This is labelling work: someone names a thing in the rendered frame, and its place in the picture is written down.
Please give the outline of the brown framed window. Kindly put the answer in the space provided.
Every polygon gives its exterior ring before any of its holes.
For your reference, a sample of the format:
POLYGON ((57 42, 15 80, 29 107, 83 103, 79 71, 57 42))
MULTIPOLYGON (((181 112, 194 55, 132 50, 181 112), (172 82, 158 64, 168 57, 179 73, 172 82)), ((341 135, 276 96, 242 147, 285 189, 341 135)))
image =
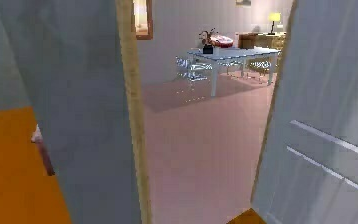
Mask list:
POLYGON ((137 39, 152 40, 152 0, 133 0, 133 19, 137 39))

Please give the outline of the black pot house plant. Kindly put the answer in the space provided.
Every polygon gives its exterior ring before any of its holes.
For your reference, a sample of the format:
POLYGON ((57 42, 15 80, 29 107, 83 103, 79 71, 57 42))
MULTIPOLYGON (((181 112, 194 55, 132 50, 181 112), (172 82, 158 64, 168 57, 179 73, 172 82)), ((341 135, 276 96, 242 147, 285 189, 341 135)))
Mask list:
POLYGON ((212 39, 214 34, 216 34, 216 30, 214 28, 212 28, 210 31, 204 30, 199 34, 199 38, 203 44, 202 51, 204 54, 213 53, 214 47, 216 46, 216 42, 212 39))

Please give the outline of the clear plastic chair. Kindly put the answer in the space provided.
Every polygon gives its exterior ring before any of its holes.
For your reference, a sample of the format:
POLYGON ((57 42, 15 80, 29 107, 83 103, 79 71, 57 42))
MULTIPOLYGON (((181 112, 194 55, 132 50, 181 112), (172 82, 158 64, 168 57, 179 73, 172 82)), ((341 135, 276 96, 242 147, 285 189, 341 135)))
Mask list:
POLYGON ((269 73, 271 62, 269 58, 250 59, 248 69, 259 74, 258 80, 261 80, 269 73))
POLYGON ((193 61, 185 57, 176 57, 178 79, 185 79, 188 82, 203 81, 207 79, 206 72, 212 69, 209 63, 193 61))

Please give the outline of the white dining table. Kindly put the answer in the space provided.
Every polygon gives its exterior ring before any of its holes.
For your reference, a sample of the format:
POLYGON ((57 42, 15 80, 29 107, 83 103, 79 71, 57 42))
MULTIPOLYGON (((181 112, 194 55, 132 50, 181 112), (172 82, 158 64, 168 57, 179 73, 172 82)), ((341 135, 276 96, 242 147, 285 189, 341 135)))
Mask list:
POLYGON ((280 51, 277 49, 254 47, 253 49, 239 49, 239 48, 215 48, 212 54, 204 54, 201 50, 189 50, 188 54, 193 59, 205 60, 212 66, 211 75, 211 93, 214 97, 216 95, 217 80, 220 74, 220 66, 224 63, 237 62, 245 65, 248 60, 269 58, 269 78, 267 85, 272 84, 273 74, 276 70, 276 62, 280 51))

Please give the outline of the grey room door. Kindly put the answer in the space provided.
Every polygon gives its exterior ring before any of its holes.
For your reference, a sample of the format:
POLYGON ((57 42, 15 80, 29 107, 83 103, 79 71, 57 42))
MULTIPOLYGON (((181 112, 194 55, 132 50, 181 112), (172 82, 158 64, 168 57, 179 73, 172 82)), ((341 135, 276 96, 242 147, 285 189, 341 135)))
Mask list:
POLYGON ((0 0, 72 224, 152 224, 132 0, 0 0))

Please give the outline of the yellow table lamp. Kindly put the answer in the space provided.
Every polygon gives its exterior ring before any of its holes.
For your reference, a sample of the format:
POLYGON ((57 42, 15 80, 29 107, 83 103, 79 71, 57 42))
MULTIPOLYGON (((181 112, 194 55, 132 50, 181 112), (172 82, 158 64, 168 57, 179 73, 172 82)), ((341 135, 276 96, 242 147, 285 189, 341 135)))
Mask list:
POLYGON ((271 29, 268 32, 269 35, 274 35, 276 31, 276 23, 281 21, 280 12, 271 12, 268 16, 268 20, 271 22, 271 29))

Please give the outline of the red bowl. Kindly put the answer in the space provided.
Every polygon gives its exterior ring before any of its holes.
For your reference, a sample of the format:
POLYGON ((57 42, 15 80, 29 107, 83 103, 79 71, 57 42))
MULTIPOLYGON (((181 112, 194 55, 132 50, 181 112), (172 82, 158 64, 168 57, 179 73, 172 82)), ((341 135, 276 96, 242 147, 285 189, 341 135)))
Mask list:
POLYGON ((233 46, 234 40, 223 35, 212 35, 211 43, 216 47, 229 48, 233 46))

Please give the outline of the brown wooden sideboard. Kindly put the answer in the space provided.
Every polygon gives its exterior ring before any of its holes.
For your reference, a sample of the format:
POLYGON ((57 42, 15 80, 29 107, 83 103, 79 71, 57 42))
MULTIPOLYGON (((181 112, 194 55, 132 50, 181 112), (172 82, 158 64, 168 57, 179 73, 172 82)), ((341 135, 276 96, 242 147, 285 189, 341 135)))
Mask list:
POLYGON ((246 33, 238 36, 238 47, 240 49, 253 49, 254 47, 263 47, 281 50, 285 42, 285 33, 246 33))

